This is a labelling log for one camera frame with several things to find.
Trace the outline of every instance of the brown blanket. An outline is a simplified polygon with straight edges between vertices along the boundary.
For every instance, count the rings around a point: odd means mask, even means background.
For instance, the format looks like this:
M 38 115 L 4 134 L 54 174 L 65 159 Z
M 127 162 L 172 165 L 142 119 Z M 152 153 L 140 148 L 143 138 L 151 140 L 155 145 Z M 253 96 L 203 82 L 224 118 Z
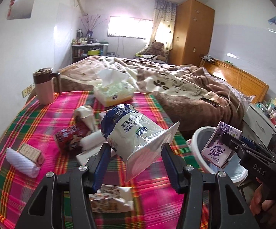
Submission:
M 179 131 L 187 139 L 198 128 L 216 127 L 219 121 L 241 129 L 244 109 L 242 105 L 238 108 L 238 99 L 227 86 L 205 76 L 204 69 L 196 66 L 182 68 L 144 59 L 93 56 L 60 70 L 63 91 L 92 90 L 101 82 L 97 73 L 104 68 L 128 73 L 128 81 L 139 92 L 154 95 L 171 120 L 180 122 Z

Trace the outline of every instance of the wooden headboard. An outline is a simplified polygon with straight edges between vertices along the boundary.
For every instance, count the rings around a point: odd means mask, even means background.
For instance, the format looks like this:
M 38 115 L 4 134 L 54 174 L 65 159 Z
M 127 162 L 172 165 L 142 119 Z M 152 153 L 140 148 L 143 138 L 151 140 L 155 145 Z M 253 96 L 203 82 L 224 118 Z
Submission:
M 220 79 L 225 80 L 245 95 L 255 95 L 252 103 L 262 102 L 269 86 L 251 74 L 227 63 L 217 60 L 214 63 L 206 62 L 207 71 Z

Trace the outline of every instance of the travel mug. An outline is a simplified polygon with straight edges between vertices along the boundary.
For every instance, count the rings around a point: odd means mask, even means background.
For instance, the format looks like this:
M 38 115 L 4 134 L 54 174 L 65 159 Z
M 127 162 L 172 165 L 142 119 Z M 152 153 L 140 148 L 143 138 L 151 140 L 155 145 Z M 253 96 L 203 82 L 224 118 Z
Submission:
M 58 92 L 62 93 L 60 72 L 53 73 L 52 68 L 43 68 L 33 73 L 35 89 L 39 103 L 48 105 L 54 101 L 53 78 L 57 78 Z

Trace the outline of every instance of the plaid bedsheet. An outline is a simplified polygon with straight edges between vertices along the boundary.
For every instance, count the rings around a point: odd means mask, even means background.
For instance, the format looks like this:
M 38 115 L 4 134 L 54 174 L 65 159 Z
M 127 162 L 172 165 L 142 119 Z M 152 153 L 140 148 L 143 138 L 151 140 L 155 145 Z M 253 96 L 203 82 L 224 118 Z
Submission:
M 152 95 L 136 93 L 128 103 L 145 114 L 159 126 L 167 129 L 172 121 Z M 93 96 L 93 92 L 78 91 L 55 94 L 55 101 L 47 106 L 40 105 L 33 98 L 17 115 L 0 142 L 0 227 L 13 229 L 26 202 L 48 171 L 63 174 L 77 166 L 75 157 L 62 155 L 53 135 L 74 124 L 73 110 L 84 104 L 91 105 L 97 113 L 106 110 Z M 5 160 L 6 149 L 17 150 L 22 143 L 28 143 L 40 150 L 45 162 L 37 178 L 31 179 L 16 171 Z M 186 146 L 184 138 L 177 133 L 171 145 L 175 154 L 198 167 Z M 125 165 L 119 157 L 113 157 L 104 178 L 105 184 L 132 187 L 134 211 L 126 213 L 95 213 L 97 227 L 100 228 L 176 228 L 183 195 L 171 188 L 163 162 L 158 159 L 139 176 L 125 183 Z M 71 222 L 69 193 L 65 194 L 65 224 L 73 228 Z M 206 229 L 208 211 L 204 206 L 201 228 Z

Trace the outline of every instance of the teddy bear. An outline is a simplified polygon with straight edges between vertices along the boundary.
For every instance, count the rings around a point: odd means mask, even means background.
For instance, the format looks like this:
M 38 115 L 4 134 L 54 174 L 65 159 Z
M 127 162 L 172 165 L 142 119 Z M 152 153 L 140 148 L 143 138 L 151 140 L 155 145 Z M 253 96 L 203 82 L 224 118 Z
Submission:
M 164 44 L 158 41 L 155 41 L 152 45 L 152 48 L 149 49 L 145 54 L 149 54 L 149 55 L 155 55 L 157 56 L 157 59 L 163 59 L 163 61 L 165 61 L 166 57 L 165 57 L 165 52 L 164 49 L 162 49 L 164 47 Z

